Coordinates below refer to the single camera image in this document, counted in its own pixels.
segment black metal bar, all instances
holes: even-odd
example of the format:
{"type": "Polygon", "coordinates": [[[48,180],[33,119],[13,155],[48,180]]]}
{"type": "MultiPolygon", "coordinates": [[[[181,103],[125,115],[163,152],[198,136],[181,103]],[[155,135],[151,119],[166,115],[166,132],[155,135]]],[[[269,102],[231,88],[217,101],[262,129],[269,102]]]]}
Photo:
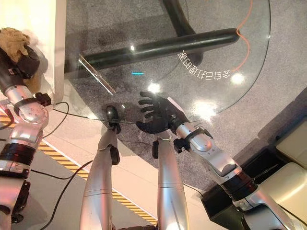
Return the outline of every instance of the black metal bar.
{"type": "MultiPolygon", "coordinates": [[[[187,21],[178,0],[163,0],[162,2],[178,37],[196,34],[192,26],[190,26],[189,22],[187,21]]],[[[194,63],[195,66],[198,66],[202,62],[203,53],[191,53],[188,54],[188,58],[192,63],[194,63]]]]}
{"type": "Polygon", "coordinates": [[[187,21],[178,0],[163,0],[163,4],[178,37],[196,34],[187,21]]]}
{"type": "Polygon", "coordinates": [[[236,42],[239,36],[236,28],[174,37],[166,40],[142,44],[139,46],[111,50],[87,55],[84,58],[96,69],[127,65],[134,62],[161,58],[182,52],[205,52],[236,42]]]}

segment glass table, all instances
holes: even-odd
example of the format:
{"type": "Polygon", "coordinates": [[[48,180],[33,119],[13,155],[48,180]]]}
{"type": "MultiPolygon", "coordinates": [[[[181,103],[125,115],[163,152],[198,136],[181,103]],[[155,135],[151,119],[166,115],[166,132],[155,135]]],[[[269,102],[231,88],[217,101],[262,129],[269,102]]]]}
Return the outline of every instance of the glass table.
{"type": "Polygon", "coordinates": [[[268,0],[68,0],[65,82],[74,90],[64,94],[72,113],[89,118],[106,120],[114,105],[118,138],[157,166],[144,150],[153,138],[131,125],[143,120],[139,92],[171,97],[190,121],[208,120],[253,86],[269,38],[268,0]]]}

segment black robotic glove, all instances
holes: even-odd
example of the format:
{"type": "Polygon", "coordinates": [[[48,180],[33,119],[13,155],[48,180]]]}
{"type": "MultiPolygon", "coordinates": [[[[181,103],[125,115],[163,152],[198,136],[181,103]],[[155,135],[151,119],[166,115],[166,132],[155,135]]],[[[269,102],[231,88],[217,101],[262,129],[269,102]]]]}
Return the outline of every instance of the black robotic glove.
{"type": "Polygon", "coordinates": [[[189,122],[185,114],[174,106],[169,100],[160,97],[152,92],[140,92],[142,97],[149,97],[139,101],[140,105],[149,104],[150,106],[141,109],[141,112],[148,112],[145,118],[152,117],[150,122],[136,122],[137,127],[145,133],[161,133],[168,129],[176,134],[176,129],[182,123],[189,122]]]}

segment gray carpet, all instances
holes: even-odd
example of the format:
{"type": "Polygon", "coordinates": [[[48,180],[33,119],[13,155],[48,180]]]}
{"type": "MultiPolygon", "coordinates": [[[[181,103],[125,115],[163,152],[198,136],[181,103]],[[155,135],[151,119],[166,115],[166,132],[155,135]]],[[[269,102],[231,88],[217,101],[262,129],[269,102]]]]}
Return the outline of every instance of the gray carpet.
{"type": "MultiPolygon", "coordinates": [[[[183,10],[196,32],[237,27],[245,18],[248,0],[181,1],[183,10]]],[[[100,71],[118,92],[110,96],[89,74],[76,73],[71,83],[85,103],[99,117],[108,104],[118,107],[122,119],[142,120],[137,101],[138,92],[150,82],[159,83],[164,95],[174,98],[191,120],[198,119],[194,102],[213,104],[220,112],[204,125],[217,145],[238,154],[257,137],[261,129],[278,115],[306,87],[306,2],[301,0],[271,1],[272,27],[268,55],[262,72],[254,84],[265,59],[269,41],[270,14],[267,0],[254,1],[252,14],[241,33],[250,42],[250,56],[240,69],[244,81],[234,85],[230,77],[205,80],[192,76],[176,56],[135,63],[100,71]],[[143,71],[132,76],[131,71],[143,71]]],[[[176,36],[163,5],[156,0],[83,1],[69,0],[67,8],[66,59],[74,61],[79,52],[91,54],[176,36]]],[[[237,43],[206,52],[200,69],[217,72],[240,64],[246,54],[242,39],[237,43]]],[[[118,137],[136,154],[157,167],[151,157],[153,136],[136,126],[122,125],[118,137]]],[[[255,152],[244,155],[248,159],[255,152]]],[[[203,167],[187,153],[177,155],[184,182],[198,188],[212,183],[203,167]]]]}

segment yellow and black striped tape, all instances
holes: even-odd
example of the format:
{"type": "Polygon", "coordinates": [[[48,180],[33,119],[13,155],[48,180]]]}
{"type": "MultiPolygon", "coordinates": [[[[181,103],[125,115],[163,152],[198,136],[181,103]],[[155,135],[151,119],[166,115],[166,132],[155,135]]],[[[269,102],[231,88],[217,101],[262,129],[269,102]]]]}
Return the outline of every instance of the yellow and black striped tape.
{"type": "MultiPolygon", "coordinates": [[[[2,122],[4,125],[9,123],[9,118],[4,115],[0,114],[0,122],[2,122]]],[[[61,153],[57,152],[54,150],[51,146],[46,144],[45,142],[41,142],[38,147],[39,150],[41,150],[43,153],[51,157],[52,159],[56,160],[59,164],[63,165],[65,168],[69,169],[73,173],[79,169],[79,166],[76,165],[74,162],[71,160],[67,159],[65,156],[63,156],[61,153]]],[[[87,180],[88,177],[88,171],[86,170],[80,170],[77,175],[82,177],[83,179],[87,180]]],[[[115,190],[112,191],[112,196],[113,199],[117,200],[120,202],[122,205],[133,211],[135,214],[139,215],[143,219],[147,220],[153,225],[157,225],[157,220],[138,206],[136,206],[134,203],[130,202],[127,200],[125,197],[123,197],[121,194],[116,192],[115,190]]]]}

